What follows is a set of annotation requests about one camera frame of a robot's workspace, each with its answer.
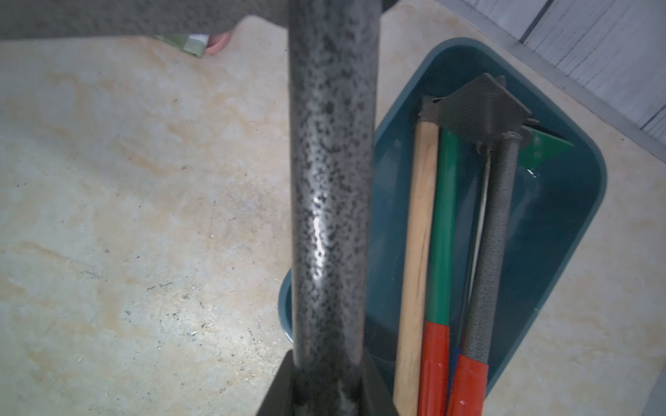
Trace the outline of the red handle hoe blade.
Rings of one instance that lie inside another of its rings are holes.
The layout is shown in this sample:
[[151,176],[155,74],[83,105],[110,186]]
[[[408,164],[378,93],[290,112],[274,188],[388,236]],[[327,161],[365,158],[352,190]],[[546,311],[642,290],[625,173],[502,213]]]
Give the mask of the red handle hoe blade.
[[4,1],[5,40],[288,32],[294,415],[361,415],[380,22],[389,1]]
[[[507,224],[520,148],[530,111],[502,78],[483,74],[443,98],[428,98],[421,125],[434,128],[438,161],[432,258],[421,356],[421,415],[480,415],[501,281]],[[485,210],[479,220],[478,258],[462,331],[461,353],[449,371],[449,305],[454,220],[462,140],[486,150]]]

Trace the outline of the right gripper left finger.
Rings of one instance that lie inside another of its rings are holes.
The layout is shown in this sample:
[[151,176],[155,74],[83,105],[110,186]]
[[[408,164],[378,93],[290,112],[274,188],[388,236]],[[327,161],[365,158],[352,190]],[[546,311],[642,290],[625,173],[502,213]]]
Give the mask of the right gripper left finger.
[[294,413],[293,351],[289,350],[263,399],[258,416],[293,416]]

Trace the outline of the wooden handle hoe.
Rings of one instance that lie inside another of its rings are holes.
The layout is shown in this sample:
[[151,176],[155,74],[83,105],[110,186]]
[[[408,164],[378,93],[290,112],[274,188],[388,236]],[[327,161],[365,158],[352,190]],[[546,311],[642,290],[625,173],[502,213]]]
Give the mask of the wooden handle hoe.
[[402,281],[393,401],[400,415],[418,414],[428,253],[435,204],[439,127],[416,125]]

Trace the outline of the green red handle hoe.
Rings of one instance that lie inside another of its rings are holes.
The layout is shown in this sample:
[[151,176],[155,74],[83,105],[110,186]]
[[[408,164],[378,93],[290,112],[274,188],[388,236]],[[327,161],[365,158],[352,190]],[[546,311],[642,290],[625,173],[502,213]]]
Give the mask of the green red handle hoe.
[[479,415],[487,383],[487,357],[506,244],[506,228],[518,166],[535,168],[573,147],[545,131],[525,126],[522,133],[505,133],[494,142],[487,189],[487,206],[473,293],[465,325],[464,346],[449,391],[449,306],[454,254],[455,203],[459,139],[439,128],[433,225],[428,253],[428,300],[422,338],[418,413]]

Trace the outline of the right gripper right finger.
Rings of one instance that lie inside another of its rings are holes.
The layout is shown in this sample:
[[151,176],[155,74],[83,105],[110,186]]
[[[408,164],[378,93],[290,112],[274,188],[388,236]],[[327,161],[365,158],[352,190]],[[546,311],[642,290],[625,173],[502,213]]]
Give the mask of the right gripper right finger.
[[392,396],[374,363],[371,354],[362,356],[362,395],[360,414],[364,416],[398,416]]

